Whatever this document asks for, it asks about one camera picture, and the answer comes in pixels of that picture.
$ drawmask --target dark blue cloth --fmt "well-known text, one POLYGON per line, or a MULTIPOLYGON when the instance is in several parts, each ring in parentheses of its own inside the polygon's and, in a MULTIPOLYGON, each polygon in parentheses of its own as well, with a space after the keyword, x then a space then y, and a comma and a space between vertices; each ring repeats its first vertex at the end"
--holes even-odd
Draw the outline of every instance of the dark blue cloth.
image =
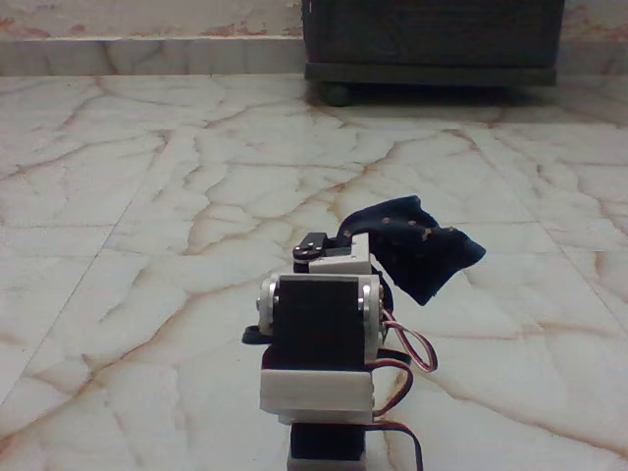
MULTIPOLYGON (((342 222, 336 244, 349 246, 352 236, 364 233, 369 235, 371 253, 394 283, 422 306, 456 272, 486 254, 484 247, 465 233, 441 228, 421 209, 418 196, 393 199, 351 214, 342 222)), ((392 308, 392 297, 387 297, 391 304, 387 307, 392 308)))

